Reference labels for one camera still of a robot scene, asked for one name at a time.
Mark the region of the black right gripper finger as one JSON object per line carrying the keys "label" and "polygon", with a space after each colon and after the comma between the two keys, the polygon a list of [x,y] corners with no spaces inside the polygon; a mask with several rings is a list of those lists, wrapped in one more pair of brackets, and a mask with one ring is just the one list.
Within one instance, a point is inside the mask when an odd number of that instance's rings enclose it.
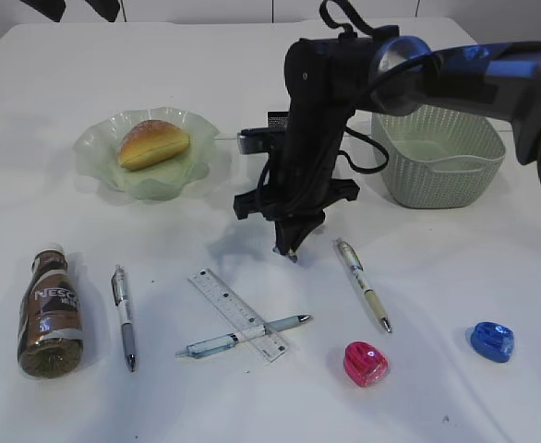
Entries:
{"label": "black right gripper finger", "polygon": [[290,241],[288,257],[293,262],[298,261],[297,251],[306,238],[325,221],[324,214],[312,214],[296,217],[290,221]]}
{"label": "black right gripper finger", "polygon": [[292,221],[276,221],[275,246],[273,251],[283,257],[296,258],[293,242],[298,232],[298,225]]}

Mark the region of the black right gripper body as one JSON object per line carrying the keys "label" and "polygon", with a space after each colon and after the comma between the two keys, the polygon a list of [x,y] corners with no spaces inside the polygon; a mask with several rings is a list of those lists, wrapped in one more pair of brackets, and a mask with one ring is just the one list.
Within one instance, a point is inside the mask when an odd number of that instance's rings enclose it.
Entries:
{"label": "black right gripper body", "polygon": [[353,181],[331,176],[344,128],[358,108],[353,101],[373,76],[378,49],[369,38],[300,39],[289,48],[286,126],[244,129],[238,136],[243,154],[269,156],[256,189],[234,198],[238,219],[260,213],[273,222],[299,220],[356,197]]}

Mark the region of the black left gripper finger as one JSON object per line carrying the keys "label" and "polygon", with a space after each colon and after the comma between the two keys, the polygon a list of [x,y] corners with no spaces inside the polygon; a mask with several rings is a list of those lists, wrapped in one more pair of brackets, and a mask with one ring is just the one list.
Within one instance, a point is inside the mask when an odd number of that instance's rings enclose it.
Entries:
{"label": "black left gripper finger", "polygon": [[118,0],[86,0],[86,3],[108,22],[115,22],[121,10]]}
{"label": "black left gripper finger", "polygon": [[65,0],[21,0],[21,3],[31,7],[53,22],[60,22],[66,11]]}

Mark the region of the blue black right robot arm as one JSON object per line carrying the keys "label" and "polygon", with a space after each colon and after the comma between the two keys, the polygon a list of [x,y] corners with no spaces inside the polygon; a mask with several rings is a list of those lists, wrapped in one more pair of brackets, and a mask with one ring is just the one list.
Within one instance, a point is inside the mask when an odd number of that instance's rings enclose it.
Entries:
{"label": "blue black right robot arm", "polygon": [[332,172],[356,111],[405,116],[424,104],[506,121],[519,163],[535,163],[541,183],[541,42],[503,42],[434,51],[395,25],[368,25],[347,1],[324,23],[334,39],[302,38],[288,50],[290,97],[285,127],[245,129],[243,154],[268,159],[255,189],[234,198],[238,219],[258,213],[275,226],[275,251],[295,258],[325,219],[324,210],[353,201],[358,185]]}

